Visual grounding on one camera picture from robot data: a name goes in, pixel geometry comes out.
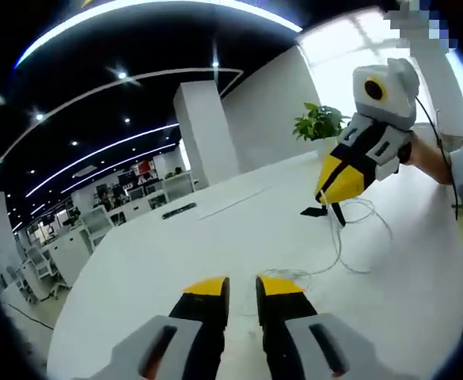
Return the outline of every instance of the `potted plant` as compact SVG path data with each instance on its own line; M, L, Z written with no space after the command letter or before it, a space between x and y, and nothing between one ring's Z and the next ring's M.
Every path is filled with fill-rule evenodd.
M327 105L305 103L305 108L308 111L307 115L303 114L302 117L295 118L293 135L297 135L297 140L300 138L305 141L323 139L324 142L318 149L318 153L324 157L336 145L336 136L343 129L342 123L349 117L343 116L338 109Z

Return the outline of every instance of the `green leaves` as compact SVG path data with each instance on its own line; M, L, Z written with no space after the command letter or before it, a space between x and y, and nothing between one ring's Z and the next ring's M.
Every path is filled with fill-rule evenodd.
M296 117L293 135L297 135L296 139L316 140L325 139L327 137L337 136L342 131L343 119L348 119L347 116L342 116L342 113L333 107L326 105L318 106L312 103L304 103L305 108L309 111L307 116Z

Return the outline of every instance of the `black ceiling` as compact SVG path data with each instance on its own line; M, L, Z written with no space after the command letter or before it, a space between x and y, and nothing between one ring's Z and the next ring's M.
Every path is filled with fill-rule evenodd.
M374 3L272 0L260 2L260 6L307 28ZM243 70L243 80L291 47L296 37L288 28L235 9L189 2L148 4L87 20L34 51L14 70L27 46L75 14L75 5L26 0L14 2L6 10L0 3L0 94L6 99L0 106L0 157L32 125L36 112L50 112L86 91L114 82L114 70L125 70L132 76L210 67L215 49L220 67ZM219 89L223 90L234 76L220 73ZM121 144L76 165L25 199L25 194L41 181L88 153L175 123L173 95L178 85L213 78L212 72L188 73L125 83L45 120L0 165L0 191L12 195L8 206L17 209L12 215L14 221L28 220L33 204L55 202L60 191L74 183L71 175L87 165L112 165L167 142L177 143L180 131L172 128ZM124 123L125 118L131 122ZM78 145L71 146L71 141Z

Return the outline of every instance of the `black cable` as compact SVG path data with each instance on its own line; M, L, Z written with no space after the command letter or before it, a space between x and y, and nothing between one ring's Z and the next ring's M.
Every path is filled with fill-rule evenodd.
M31 321L39 323L40 325L42 325L42 326L46 327L47 329L50 329L50 330L53 331L53 329L54 329L53 327L51 327L49 325L45 325L42 321L38 321L37 319L34 319L34 318L30 317L29 315L24 313L22 310L17 309L15 306L11 305L10 303L8 304L8 306L15 309L18 313L22 314L24 317L30 319Z
M423 103L416 97L416 100L418 101L419 105L423 109L424 113L427 115L428 121L430 122L431 128L434 130L435 133L435 140L437 141L437 146L442 152L442 158L444 159L444 162L447 165L447 169L450 171L450 179L451 179L451 185L453 186L453 191L454 191L454 214L456 216L456 220L458 220L458 194L456 190L456 184L454 182L454 177L453 177L453 170L451 169L451 165L446 157L446 152L444 151L444 146L442 145L442 139L438 136L437 130L435 129L435 125L433 121L431 121L430 115L428 115L427 110L424 108Z

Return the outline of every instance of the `white tabletop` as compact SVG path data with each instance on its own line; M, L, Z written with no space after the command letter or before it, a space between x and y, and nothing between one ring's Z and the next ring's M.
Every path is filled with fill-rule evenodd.
M112 348L181 290L228 275L230 316L219 379L269 379L257 322L254 279L269 268L317 271L334 261L327 218L301 216L316 206L320 162L304 154L178 199L113 229L73 287L53 334L53 379L88 377ZM430 377L454 349L463 326L463 248L443 188L412 167L373 184L362 196L378 217L342 230L341 264L303 279L319 313L333 313L377 349L394 372ZM167 220L189 202L198 206ZM368 210L347 205L348 219Z

